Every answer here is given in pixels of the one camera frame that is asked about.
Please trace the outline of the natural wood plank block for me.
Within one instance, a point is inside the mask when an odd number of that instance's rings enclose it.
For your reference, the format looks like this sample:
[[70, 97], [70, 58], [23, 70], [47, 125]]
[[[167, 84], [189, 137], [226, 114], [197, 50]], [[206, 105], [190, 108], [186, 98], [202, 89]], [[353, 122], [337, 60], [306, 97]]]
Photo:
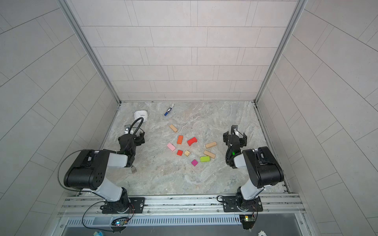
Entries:
[[207, 150], [205, 150], [205, 151], [203, 152], [203, 154], [204, 154], [205, 156], [209, 156], [209, 157], [212, 158], [212, 159], [215, 159], [215, 158], [216, 158], [216, 155], [215, 155], [214, 153], [211, 153], [211, 152], [209, 152], [209, 151], [207, 151]]

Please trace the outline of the lime green block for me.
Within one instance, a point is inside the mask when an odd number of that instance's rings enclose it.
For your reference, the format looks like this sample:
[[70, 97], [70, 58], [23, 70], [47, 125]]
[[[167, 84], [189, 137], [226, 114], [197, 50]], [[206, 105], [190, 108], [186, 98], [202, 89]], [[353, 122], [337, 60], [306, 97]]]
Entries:
[[202, 156], [200, 158], [200, 162], [210, 162], [211, 161], [211, 157], [209, 156]]

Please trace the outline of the natural wood long block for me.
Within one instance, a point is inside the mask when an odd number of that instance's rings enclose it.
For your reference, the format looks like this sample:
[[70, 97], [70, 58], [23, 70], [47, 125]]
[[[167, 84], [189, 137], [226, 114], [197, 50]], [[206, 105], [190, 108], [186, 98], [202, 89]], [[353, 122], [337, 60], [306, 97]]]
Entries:
[[171, 124], [169, 127], [170, 127], [175, 133], [178, 132], [178, 129], [177, 129], [173, 124]]

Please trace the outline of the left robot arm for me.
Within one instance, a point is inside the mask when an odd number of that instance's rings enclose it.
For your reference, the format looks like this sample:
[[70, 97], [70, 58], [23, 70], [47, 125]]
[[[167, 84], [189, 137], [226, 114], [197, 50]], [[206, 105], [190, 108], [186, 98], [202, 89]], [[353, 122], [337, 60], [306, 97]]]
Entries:
[[117, 167], [130, 168], [135, 174], [136, 147], [145, 143], [144, 135], [144, 131], [122, 135], [118, 138], [119, 151], [81, 150], [64, 176], [64, 186], [103, 198], [104, 205], [100, 207], [103, 214], [142, 213], [145, 199], [129, 198], [127, 190], [108, 180], [105, 173], [108, 167]]

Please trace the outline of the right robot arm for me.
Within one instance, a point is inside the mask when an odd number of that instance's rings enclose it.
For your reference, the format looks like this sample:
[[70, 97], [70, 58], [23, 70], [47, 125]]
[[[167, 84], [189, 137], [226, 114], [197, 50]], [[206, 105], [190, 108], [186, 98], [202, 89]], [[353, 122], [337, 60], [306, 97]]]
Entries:
[[235, 196], [222, 197], [225, 212], [263, 211], [259, 194], [267, 187], [284, 180], [284, 173], [268, 147], [241, 150], [247, 145], [247, 135], [233, 125], [230, 132], [223, 134], [228, 146], [225, 162], [233, 169], [246, 168], [247, 182], [237, 189]]

